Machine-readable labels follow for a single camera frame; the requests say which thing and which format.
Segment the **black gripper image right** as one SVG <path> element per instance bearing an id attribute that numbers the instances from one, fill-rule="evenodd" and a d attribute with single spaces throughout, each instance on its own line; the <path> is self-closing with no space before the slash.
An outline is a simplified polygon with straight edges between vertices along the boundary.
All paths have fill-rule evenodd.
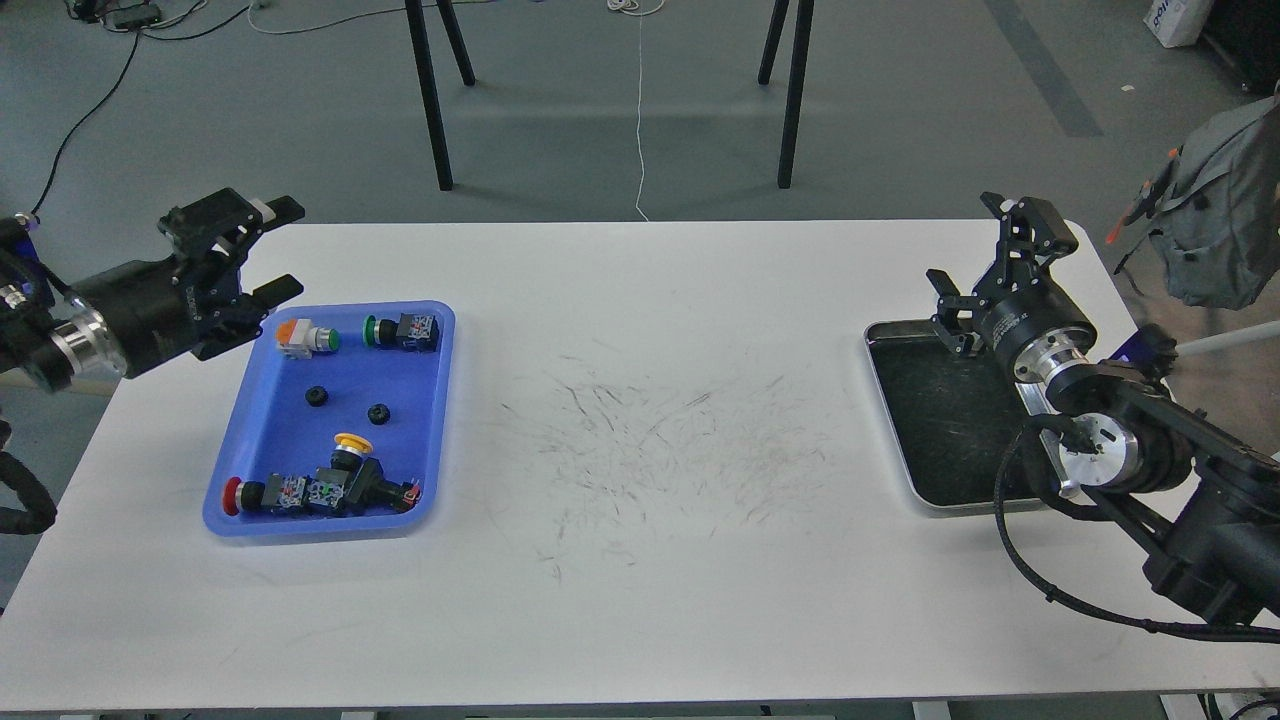
<path id="1" fill-rule="evenodd" d="M 980 193 L 1000 223 L 996 260 L 974 293 L 961 293 L 950 274 L 929 269 L 937 301 L 931 327 L 959 357 L 995 355 L 1015 383 L 1051 383 L 1066 369 L 1088 363 L 1097 331 L 1055 283 L 1050 266 L 1080 246 L 1053 204 Z"/>

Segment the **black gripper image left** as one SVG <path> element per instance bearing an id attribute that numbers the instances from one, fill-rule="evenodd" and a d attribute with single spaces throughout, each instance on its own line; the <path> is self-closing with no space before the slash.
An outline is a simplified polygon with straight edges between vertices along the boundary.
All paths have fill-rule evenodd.
<path id="1" fill-rule="evenodd" d="M 242 292 L 233 264 L 262 234 L 303 218 L 289 195 L 260 201 L 219 190 L 157 220 L 175 259 L 122 264 L 72 284 L 72 297 L 100 318 L 110 364 L 124 378 L 182 354 L 210 360 L 260 337 L 268 315 L 305 291 L 293 275 L 280 275 Z"/>

